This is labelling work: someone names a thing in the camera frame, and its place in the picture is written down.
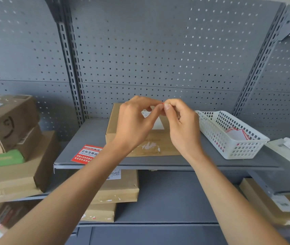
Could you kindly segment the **person's left hand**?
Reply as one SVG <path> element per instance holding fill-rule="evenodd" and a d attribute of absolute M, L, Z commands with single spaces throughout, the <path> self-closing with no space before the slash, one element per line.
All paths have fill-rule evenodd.
<path fill-rule="evenodd" d="M 152 128 L 147 127 L 143 110 L 151 111 L 158 104 L 163 102 L 140 96 L 134 96 L 123 103 L 119 109 L 114 142 L 122 145 L 127 153 L 144 142 Z"/>

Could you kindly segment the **person's left forearm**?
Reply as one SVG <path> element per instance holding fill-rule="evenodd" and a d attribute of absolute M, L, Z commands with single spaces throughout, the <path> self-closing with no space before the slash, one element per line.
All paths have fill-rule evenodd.
<path fill-rule="evenodd" d="M 106 144 L 10 228 L 0 245 L 64 245 L 108 176 L 138 144 L 126 137 Z"/>

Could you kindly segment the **person's right forearm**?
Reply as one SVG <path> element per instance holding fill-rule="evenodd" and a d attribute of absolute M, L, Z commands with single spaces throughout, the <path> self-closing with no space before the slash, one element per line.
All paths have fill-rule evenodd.
<path fill-rule="evenodd" d="M 290 245 L 201 150 L 182 155 L 194 169 L 228 245 Z"/>

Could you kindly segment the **grey perforated back panel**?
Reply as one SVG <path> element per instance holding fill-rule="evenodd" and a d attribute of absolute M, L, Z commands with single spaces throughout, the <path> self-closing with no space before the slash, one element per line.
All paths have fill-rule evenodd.
<path fill-rule="evenodd" d="M 276 43 L 237 117 L 270 140 L 290 137 L 290 34 Z"/>
<path fill-rule="evenodd" d="M 0 94 L 35 97 L 41 129 L 69 141 L 79 123 L 59 15 L 58 0 L 0 0 Z"/>
<path fill-rule="evenodd" d="M 67 0 L 85 118 L 133 96 L 232 113 L 284 4 Z"/>

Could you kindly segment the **grey metal shelf board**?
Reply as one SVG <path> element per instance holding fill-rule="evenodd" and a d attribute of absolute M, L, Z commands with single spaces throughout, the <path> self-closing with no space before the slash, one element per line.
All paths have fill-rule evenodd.
<path fill-rule="evenodd" d="M 74 163 L 71 159 L 86 144 L 104 147 L 108 122 L 108 119 L 87 119 L 58 156 L 54 168 L 81 169 L 83 164 Z M 207 155 L 221 170 L 283 170 L 286 162 L 285 158 L 266 146 L 253 159 L 226 160 L 205 136 L 201 138 L 201 143 Z M 193 171 L 182 156 L 127 157 L 117 169 Z"/>
<path fill-rule="evenodd" d="M 280 170 L 248 170 L 248 174 L 269 196 L 290 195 L 290 161 L 267 146 L 261 152 L 268 160 L 277 163 Z"/>
<path fill-rule="evenodd" d="M 87 226 L 219 226 L 194 172 L 139 171 L 137 202 L 119 203 L 115 221 Z"/>

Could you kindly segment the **red and white stickers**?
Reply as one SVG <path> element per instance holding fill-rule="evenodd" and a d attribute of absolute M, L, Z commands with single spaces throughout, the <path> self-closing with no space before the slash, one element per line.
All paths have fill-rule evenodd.
<path fill-rule="evenodd" d="M 231 127 L 227 129 L 225 133 L 233 140 L 237 141 L 250 140 L 249 136 L 243 129 Z"/>

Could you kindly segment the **white plastic mesh basket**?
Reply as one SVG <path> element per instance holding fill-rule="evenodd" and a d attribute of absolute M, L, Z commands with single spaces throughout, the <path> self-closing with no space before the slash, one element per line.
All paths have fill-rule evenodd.
<path fill-rule="evenodd" d="M 253 159 L 270 141 L 261 132 L 252 128 L 226 111 L 195 111 L 199 116 L 200 131 L 224 157 L 224 159 Z M 250 140 L 231 139 L 225 131 L 231 127 L 243 129 Z"/>

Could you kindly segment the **red warning label sticker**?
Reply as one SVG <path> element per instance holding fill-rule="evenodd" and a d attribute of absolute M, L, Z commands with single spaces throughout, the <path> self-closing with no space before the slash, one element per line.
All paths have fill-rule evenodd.
<path fill-rule="evenodd" d="M 102 151 L 102 147 L 84 145 L 82 149 L 71 159 L 71 161 L 86 165 L 92 161 L 100 151 Z"/>

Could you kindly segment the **thick brown cardboard box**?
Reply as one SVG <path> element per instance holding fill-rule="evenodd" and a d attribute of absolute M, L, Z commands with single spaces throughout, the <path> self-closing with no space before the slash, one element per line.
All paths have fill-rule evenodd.
<path fill-rule="evenodd" d="M 120 179 L 105 181 L 91 204 L 137 202 L 138 195 L 138 170 L 123 169 Z"/>

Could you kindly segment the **grey slotted shelf upright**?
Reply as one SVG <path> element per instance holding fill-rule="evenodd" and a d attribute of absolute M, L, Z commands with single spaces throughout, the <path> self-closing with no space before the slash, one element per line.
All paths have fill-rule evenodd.
<path fill-rule="evenodd" d="M 60 32 L 66 68 L 69 75 L 69 84 L 73 96 L 77 120 L 79 126 L 81 126 L 87 118 L 87 108 L 83 97 L 82 72 L 69 0 L 58 0 L 58 8 L 60 12 L 58 29 Z"/>
<path fill-rule="evenodd" d="M 285 3 L 280 4 L 280 7 L 273 19 L 273 22 L 268 30 L 265 40 L 261 46 L 261 49 L 256 57 L 256 60 L 252 66 L 249 76 L 245 82 L 244 87 L 237 99 L 232 114 L 236 117 L 241 115 L 245 105 L 249 102 L 250 96 L 253 94 L 256 84 L 261 78 L 261 74 L 265 69 L 267 61 L 270 58 L 271 53 L 277 43 L 278 35 L 281 27 L 284 24 L 284 19 L 287 16 L 288 5 Z"/>

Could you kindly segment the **thin brown cardboard box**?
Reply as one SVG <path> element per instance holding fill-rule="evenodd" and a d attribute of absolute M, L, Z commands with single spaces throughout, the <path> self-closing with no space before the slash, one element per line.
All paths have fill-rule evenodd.
<path fill-rule="evenodd" d="M 82 222 L 111 222 L 115 220 L 116 203 L 89 205 L 83 214 Z"/>

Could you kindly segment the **white mailing bag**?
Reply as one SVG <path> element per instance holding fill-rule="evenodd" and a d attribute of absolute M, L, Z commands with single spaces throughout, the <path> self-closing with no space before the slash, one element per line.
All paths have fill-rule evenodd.
<path fill-rule="evenodd" d="M 285 140 L 283 138 L 280 138 L 267 142 L 265 146 L 290 161 L 290 149 L 284 145 L 284 142 Z"/>

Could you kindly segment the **cardboard box taped label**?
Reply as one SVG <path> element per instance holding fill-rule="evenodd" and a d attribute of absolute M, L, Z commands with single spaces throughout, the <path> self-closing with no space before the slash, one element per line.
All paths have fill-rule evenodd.
<path fill-rule="evenodd" d="M 290 226 L 290 195 L 270 197 L 252 178 L 244 178 L 240 189 L 249 203 L 270 223 Z"/>

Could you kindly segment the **cardboard box black smile print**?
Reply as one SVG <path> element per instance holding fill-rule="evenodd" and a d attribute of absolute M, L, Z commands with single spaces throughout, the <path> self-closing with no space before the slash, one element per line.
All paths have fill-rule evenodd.
<path fill-rule="evenodd" d="M 0 94 L 0 153 L 6 153 L 40 121 L 31 95 Z"/>

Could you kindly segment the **large flat cardboard box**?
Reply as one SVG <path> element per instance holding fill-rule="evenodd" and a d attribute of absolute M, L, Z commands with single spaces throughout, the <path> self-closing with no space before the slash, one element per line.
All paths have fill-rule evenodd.
<path fill-rule="evenodd" d="M 44 131 L 30 159 L 0 167 L 0 203 L 45 193 L 60 152 L 55 131 Z"/>

